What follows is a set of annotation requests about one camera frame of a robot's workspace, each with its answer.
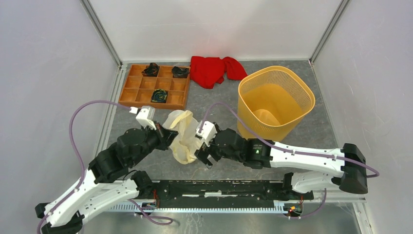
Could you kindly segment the pale yellow plastic trash bag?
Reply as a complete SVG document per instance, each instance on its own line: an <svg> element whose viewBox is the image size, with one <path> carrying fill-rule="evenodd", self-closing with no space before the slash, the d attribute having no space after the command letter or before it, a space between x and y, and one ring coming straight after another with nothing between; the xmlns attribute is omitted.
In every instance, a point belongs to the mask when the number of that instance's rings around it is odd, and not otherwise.
<svg viewBox="0 0 413 234"><path fill-rule="evenodd" d="M202 141L196 135L199 122L189 110L172 111L163 127L178 132L172 144L169 146L173 157L181 164L193 163L197 157L195 151L202 146Z"/></svg>

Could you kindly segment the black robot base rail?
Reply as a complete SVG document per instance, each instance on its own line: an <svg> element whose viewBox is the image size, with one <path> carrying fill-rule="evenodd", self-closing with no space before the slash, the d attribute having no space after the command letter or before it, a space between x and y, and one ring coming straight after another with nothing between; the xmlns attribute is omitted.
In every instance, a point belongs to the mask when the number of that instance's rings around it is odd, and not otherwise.
<svg viewBox="0 0 413 234"><path fill-rule="evenodd" d="M277 202L314 199L313 192L299 193L283 180L151 180L145 171L136 171L137 199L160 210L261 212L287 209Z"/></svg>

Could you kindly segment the yellow mesh trash bin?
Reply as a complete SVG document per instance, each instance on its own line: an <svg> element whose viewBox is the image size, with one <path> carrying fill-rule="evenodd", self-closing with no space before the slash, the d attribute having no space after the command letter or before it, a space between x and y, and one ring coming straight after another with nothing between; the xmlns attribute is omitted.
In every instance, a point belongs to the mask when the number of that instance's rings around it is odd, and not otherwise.
<svg viewBox="0 0 413 234"><path fill-rule="evenodd" d="M255 135L282 141L313 110L315 96L292 70L270 66L245 77L238 86L237 128L243 138Z"/></svg>

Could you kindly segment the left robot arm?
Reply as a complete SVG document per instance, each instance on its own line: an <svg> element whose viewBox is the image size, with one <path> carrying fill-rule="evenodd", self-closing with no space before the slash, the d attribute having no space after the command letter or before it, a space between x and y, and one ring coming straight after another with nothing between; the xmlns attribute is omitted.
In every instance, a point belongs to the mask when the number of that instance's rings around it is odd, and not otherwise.
<svg viewBox="0 0 413 234"><path fill-rule="evenodd" d="M145 171L135 172L105 193L97 192L127 175L130 168L153 150L168 150L177 136L177 131L165 129L159 123L154 128L127 130L89 163L84 176L66 193L51 203L35 207L41 219L37 233L76 234L84 224L114 205L136 197L150 197L154 192L153 182Z"/></svg>

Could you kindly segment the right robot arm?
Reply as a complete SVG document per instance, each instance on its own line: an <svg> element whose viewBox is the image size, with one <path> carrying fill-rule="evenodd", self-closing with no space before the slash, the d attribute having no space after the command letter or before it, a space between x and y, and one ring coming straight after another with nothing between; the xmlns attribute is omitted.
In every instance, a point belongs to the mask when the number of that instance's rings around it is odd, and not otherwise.
<svg viewBox="0 0 413 234"><path fill-rule="evenodd" d="M208 168L209 158L233 160L251 169L296 168L304 173L286 173L282 195L294 199L313 190L339 188L343 192L368 193L366 159L351 143L342 148L314 149L285 145L271 140L245 139L231 129L196 132L202 145L195 156Z"/></svg>

